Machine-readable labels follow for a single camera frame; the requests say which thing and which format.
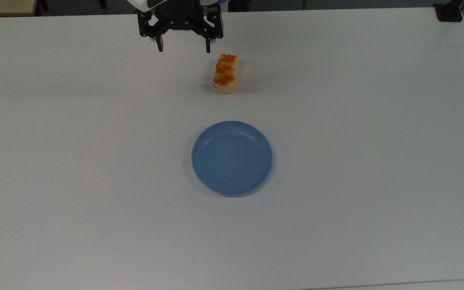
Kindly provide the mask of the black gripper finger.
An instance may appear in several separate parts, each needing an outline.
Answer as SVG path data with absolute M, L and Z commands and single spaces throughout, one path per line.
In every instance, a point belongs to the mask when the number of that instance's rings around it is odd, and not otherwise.
M 139 24 L 139 33 L 141 37 L 149 38 L 151 41 L 155 42 L 158 48 L 158 51 L 164 51 L 164 42 L 162 35 L 164 34 L 163 28 L 164 25 L 161 24 L 154 24 L 150 25 L 148 23 L 140 23 Z
M 223 38 L 223 25 L 221 23 L 216 23 L 214 26 L 211 26 L 208 23 L 200 23 L 199 34 L 205 38 L 206 53 L 210 53 L 211 44 L 217 39 Z

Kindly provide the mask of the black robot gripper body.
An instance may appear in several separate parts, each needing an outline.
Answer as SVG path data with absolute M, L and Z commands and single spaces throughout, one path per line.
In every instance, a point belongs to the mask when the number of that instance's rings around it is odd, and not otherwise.
M 223 38 L 223 0 L 138 0 L 141 37 L 160 40 L 169 30 L 193 31 L 206 40 Z

